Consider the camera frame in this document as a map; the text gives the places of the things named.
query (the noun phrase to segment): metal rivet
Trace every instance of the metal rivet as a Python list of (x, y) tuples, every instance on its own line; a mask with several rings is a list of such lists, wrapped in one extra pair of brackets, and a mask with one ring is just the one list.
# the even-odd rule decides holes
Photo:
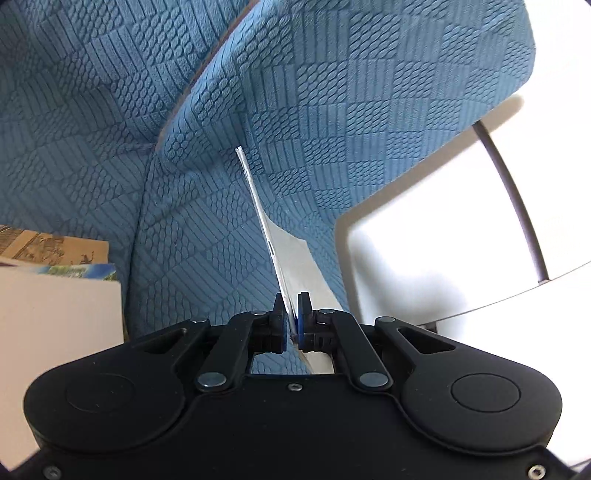
[(359, 381), (366, 387), (383, 387), (388, 383), (388, 377), (379, 372), (367, 372), (359, 377)]
[(47, 478), (47, 480), (60, 480), (61, 470), (55, 465), (46, 466), (43, 469), (43, 476)]
[(226, 383), (226, 380), (228, 380), (226, 376), (220, 372), (205, 372), (204, 374), (199, 375), (197, 379), (199, 384), (206, 388), (220, 387)]
[(546, 476), (546, 468), (543, 465), (534, 465), (527, 472), (530, 480), (542, 480)]

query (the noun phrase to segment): quilted fabric pattern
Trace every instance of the quilted fabric pattern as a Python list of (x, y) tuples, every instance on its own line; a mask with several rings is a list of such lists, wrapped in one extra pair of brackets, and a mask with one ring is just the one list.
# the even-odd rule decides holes
[[(0, 223), (109, 241), (132, 336), (267, 309), (242, 145), (267, 214), (346, 305), (336, 218), (533, 59), (522, 0), (8, 0)], [(306, 371), (292, 345), (254, 370)]]

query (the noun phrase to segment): white panel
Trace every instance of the white panel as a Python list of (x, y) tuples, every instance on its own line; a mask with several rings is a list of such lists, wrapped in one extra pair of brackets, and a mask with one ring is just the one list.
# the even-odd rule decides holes
[(525, 3), (536, 44), (534, 72), (517, 93), (523, 107), (491, 137), (554, 278), (591, 260), (591, 8), (583, 0)]
[(563, 411), (548, 448), (563, 462), (591, 458), (591, 264), (475, 312), (438, 322), (439, 334), (539, 370)]
[[(495, 121), (519, 107), (508, 102)], [(537, 285), (521, 226), (472, 129), (339, 219), (337, 250), (363, 323), (380, 315), (425, 323)]]

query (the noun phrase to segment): blue cushion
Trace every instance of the blue cushion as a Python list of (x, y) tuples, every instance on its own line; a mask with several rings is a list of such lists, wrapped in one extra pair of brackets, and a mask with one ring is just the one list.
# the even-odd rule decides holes
[[(346, 306), (336, 218), (515, 92), (522, 0), (9, 0), (0, 223), (109, 241), (132, 337), (270, 309), (269, 217)], [(293, 346), (254, 369), (305, 372)]]

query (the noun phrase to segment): screw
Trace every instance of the screw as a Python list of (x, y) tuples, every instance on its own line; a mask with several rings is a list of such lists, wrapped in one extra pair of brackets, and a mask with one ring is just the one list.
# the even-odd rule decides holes
[(546, 468), (543, 465), (534, 465), (527, 472), (530, 480), (542, 480), (546, 476)]
[(379, 372), (367, 372), (359, 377), (359, 381), (365, 387), (376, 388), (383, 387), (388, 383), (388, 377)]
[(199, 384), (205, 388), (221, 387), (226, 383), (226, 380), (228, 380), (226, 376), (219, 372), (205, 372), (199, 375), (197, 379)]
[(43, 476), (47, 478), (47, 480), (60, 480), (61, 470), (55, 465), (46, 466), (43, 469)]

